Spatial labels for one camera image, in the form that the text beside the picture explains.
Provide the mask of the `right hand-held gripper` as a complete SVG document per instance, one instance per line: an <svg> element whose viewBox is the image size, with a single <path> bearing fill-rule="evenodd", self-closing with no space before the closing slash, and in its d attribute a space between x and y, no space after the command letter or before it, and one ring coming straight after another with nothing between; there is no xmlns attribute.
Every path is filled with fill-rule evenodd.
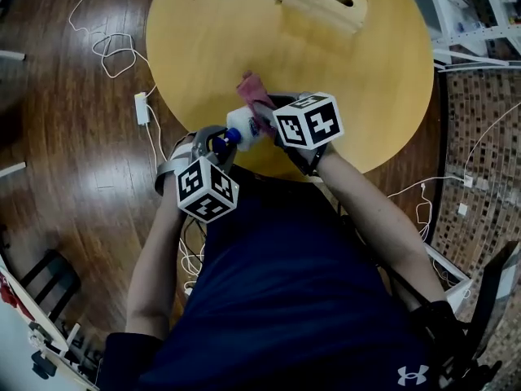
<svg viewBox="0 0 521 391"><path fill-rule="evenodd" d="M268 97L280 108L274 111L262 102L253 103L260 131L276 135L275 145L285 151L302 174L315 176L328 144L344 135L335 96L317 92L303 98L301 93L268 93Z"/></svg>

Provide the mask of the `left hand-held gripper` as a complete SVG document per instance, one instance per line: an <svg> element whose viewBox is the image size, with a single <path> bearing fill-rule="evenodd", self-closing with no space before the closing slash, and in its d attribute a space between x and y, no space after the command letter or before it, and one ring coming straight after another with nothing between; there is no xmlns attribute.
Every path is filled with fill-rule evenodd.
<svg viewBox="0 0 521 391"><path fill-rule="evenodd" d="M214 138L224 135L226 127L210 125L200 129L194 139L194 148L211 151ZM201 222L213 222L235 210L239 199L239 185L227 174L237 153L237 144L221 141L219 167L200 157L177 176L179 208Z"/></svg>

